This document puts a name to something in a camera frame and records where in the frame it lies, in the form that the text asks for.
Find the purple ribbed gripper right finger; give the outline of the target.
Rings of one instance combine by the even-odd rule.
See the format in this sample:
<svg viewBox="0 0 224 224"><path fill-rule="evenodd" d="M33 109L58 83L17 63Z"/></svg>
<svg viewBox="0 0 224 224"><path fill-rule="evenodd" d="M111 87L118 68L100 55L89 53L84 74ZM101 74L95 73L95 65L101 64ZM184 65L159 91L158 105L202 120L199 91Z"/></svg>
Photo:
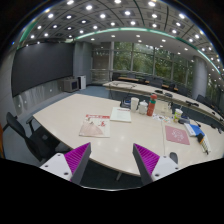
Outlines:
<svg viewBox="0 0 224 224"><path fill-rule="evenodd" d="M179 170L178 157L175 153L171 153L169 156L159 156L134 143L133 155L143 185L148 185Z"/></svg>

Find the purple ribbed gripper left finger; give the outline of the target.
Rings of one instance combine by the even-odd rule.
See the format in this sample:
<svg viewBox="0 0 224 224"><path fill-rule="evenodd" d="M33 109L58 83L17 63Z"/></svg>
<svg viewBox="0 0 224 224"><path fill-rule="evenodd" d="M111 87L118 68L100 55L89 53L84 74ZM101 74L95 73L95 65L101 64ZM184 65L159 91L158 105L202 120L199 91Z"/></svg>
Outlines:
<svg viewBox="0 0 224 224"><path fill-rule="evenodd" d="M91 144L86 143L66 154L56 153L41 169L79 185L90 154Z"/></svg>

